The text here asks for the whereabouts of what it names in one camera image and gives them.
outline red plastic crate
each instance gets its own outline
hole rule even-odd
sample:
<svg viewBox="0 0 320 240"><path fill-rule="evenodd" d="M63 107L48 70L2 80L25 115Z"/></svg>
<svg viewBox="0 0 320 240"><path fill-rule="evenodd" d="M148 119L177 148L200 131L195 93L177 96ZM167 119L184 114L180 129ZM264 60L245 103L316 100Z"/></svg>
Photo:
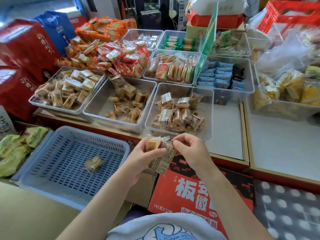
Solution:
<svg viewBox="0 0 320 240"><path fill-rule="evenodd" d="M267 13L258 26L258 30L265 34L273 23L287 24L281 34L296 24L320 26L320 2L270 0L266 4L266 10ZM305 15L284 15L288 11L303 12Z"/></svg>

